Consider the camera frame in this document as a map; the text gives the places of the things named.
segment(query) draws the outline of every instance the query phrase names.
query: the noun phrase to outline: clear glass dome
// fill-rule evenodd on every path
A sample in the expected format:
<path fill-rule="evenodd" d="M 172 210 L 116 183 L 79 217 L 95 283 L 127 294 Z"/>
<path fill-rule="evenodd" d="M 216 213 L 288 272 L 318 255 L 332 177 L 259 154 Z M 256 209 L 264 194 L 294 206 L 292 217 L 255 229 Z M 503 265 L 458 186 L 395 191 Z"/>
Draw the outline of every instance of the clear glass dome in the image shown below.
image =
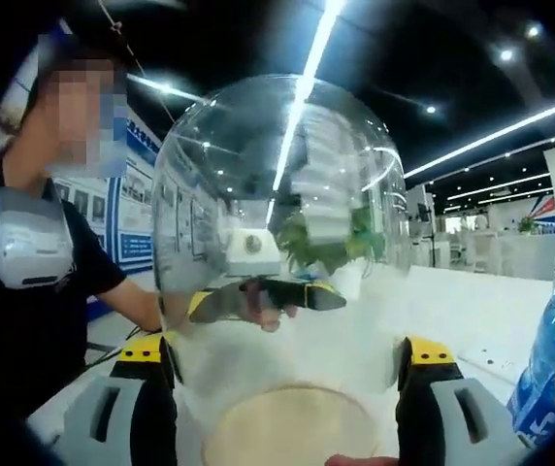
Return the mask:
<path fill-rule="evenodd" d="M 250 78 L 184 113 L 152 199 L 163 328 L 205 462 L 238 442 L 224 419 L 254 412 L 241 403 L 288 411 L 275 390 L 334 406 L 345 432 L 373 422 L 353 413 L 392 383 L 394 342 L 375 323 L 408 271 L 403 167 L 383 122 L 328 83 Z M 377 433 L 362 439 L 344 450 L 371 454 Z"/>

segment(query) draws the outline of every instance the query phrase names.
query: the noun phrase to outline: ceiling spotlight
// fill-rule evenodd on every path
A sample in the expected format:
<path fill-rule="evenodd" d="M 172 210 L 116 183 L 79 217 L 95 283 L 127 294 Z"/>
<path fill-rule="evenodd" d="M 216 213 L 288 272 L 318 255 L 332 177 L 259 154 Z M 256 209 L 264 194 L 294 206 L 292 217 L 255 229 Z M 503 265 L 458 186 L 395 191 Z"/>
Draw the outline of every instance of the ceiling spotlight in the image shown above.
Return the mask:
<path fill-rule="evenodd" d="M 512 50 L 502 50 L 502 53 L 500 53 L 500 59 L 502 61 L 510 61 L 512 59 Z"/>
<path fill-rule="evenodd" d="M 538 26 L 530 26 L 528 28 L 528 30 L 526 31 L 526 37 L 528 39 L 534 39 L 535 37 L 537 37 L 540 34 L 540 28 Z"/>

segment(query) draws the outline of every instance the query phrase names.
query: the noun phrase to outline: green plant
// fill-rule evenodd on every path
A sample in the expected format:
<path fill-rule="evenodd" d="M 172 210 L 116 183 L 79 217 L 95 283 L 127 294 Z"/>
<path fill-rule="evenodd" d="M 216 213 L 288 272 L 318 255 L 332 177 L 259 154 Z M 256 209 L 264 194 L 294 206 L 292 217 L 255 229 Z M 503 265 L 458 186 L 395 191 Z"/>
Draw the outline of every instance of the green plant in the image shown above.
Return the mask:
<path fill-rule="evenodd" d="M 348 238 L 322 245 L 310 242 L 306 218 L 297 213 L 284 222 L 277 234 L 277 247 L 288 253 L 290 269 L 295 264 L 305 268 L 320 262 L 327 273 L 333 275 L 337 269 L 359 257 L 382 259 L 385 244 L 383 236 L 371 230 L 370 209 L 363 207 L 351 211 Z"/>
<path fill-rule="evenodd" d="M 519 230 L 519 233 L 532 233 L 537 229 L 537 223 L 533 218 L 524 216 L 521 220 L 519 220 L 519 226 L 517 229 Z"/>

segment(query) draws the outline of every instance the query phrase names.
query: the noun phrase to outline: black ceiling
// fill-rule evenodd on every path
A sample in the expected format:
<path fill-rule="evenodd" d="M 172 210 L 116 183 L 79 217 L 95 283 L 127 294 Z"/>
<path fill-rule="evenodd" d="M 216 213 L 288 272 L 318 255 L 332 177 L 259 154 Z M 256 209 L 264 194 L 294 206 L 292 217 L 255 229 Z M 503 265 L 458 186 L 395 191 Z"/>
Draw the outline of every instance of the black ceiling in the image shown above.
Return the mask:
<path fill-rule="evenodd" d="M 248 76 L 301 73 L 325 0 L 104 3 L 150 79 L 202 95 Z M 555 48 L 546 31 L 527 39 L 530 12 L 498 3 L 482 2 L 483 9 L 476 0 L 347 0 L 316 75 L 351 91 L 386 123 L 409 171 L 555 105 Z M 82 5 L 67 21 L 141 76 L 98 6 Z M 516 59 L 500 62 L 504 48 Z M 161 138 L 172 121 L 159 98 L 173 118 L 190 103 L 133 82 L 127 92 L 131 108 Z M 427 115 L 428 105 L 437 112 Z M 554 136 L 552 116 L 413 176 L 408 187 Z M 521 178 L 520 165 L 538 172 L 541 149 L 438 182 L 438 199 L 459 183 L 478 189 L 491 176 Z"/>

